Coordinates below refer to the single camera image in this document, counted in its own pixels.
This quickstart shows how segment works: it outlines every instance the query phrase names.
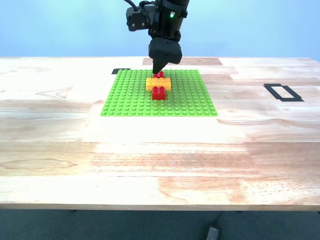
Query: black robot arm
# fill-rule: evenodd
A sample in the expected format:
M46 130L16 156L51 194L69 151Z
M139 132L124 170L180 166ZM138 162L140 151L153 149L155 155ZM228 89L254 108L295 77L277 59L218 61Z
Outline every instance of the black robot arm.
M152 40L149 57L153 59L153 73L160 72L168 63L179 64L182 50L180 27L188 15L190 0L141 1L139 6L125 0L132 7L126 11L129 31L148 29Z

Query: cable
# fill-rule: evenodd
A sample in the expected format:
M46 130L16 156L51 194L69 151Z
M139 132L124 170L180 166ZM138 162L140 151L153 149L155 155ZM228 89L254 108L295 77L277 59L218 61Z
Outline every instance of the cable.
M155 1L141 1L139 3L139 7L143 8L145 5L156 5Z
M216 220L214 221L213 224L215 224L215 225L218 224L218 221L219 221L219 219L220 219L220 217L221 217L221 215L222 215L223 213L224 213L224 211L221 211L221 212L219 213L218 217L216 218Z
M139 9L137 8L137 6L136 6L131 0L124 0L124 1L127 2L128 4L130 4L131 7L133 8L133 10L134 10L135 12L138 12L138 11L139 11Z

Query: wooden table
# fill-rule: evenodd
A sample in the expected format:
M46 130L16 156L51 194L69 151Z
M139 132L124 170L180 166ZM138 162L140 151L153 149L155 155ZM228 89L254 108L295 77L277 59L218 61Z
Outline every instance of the wooden table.
M1 58L0 208L320 211L320 63L186 57L218 117L100 117L113 69L151 64Z

